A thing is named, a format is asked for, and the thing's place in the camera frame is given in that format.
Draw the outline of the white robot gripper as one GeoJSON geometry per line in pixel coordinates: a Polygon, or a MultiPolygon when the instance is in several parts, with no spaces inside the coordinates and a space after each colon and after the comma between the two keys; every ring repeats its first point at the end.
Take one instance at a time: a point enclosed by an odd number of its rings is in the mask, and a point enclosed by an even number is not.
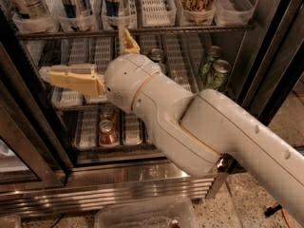
{"type": "Polygon", "coordinates": [[[43,66],[41,78],[51,84],[89,97],[105,95],[126,113],[131,113],[132,102],[142,84],[161,68],[148,57],[139,54],[140,47],[125,27],[119,27],[120,54],[111,61],[105,74],[99,74],[92,64],[43,66]]]}

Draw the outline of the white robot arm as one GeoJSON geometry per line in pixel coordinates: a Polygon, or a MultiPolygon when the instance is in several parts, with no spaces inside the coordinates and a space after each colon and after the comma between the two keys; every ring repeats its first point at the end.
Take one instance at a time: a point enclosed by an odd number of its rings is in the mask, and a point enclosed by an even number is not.
{"type": "Polygon", "coordinates": [[[304,156],[224,94],[193,94],[140,53],[136,42],[105,73],[77,66],[44,66],[42,79],[90,97],[105,96],[140,118],[152,143],[179,169],[205,176],[223,154],[237,160],[304,225],[304,156]]]}

